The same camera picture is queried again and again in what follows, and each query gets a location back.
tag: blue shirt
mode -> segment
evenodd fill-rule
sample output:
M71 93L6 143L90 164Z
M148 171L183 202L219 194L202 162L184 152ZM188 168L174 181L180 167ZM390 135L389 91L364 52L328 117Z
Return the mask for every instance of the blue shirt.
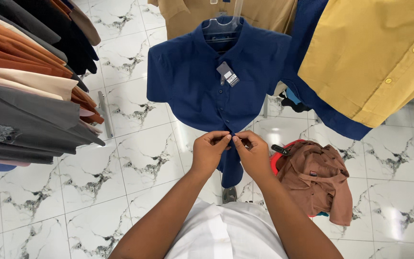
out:
M351 120L333 109L320 99L317 94L299 76L298 70L305 58L319 18L328 0L299 0L292 28L292 42L285 60L285 69L281 81L306 106L314 109L325 126L339 134L354 139L362 139L372 128Z
M226 24L231 16L217 18ZM198 130L239 132L259 114L266 94L273 95L282 73L291 37L250 26L240 19L237 42L218 54L204 39L203 21L193 32L149 49L147 98L169 103L175 116ZM225 61L239 78L222 86L216 68ZM235 186L242 179L240 158L231 149L223 152L218 170L222 186Z

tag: person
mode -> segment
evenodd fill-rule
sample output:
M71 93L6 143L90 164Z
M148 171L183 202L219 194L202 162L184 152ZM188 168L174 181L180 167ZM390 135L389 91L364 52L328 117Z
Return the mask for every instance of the person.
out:
M273 174L268 144L251 131L232 139L269 214L253 203L217 206L197 199L231 140L227 131L212 131L194 141L191 169L130 228L109 259L342 259Z

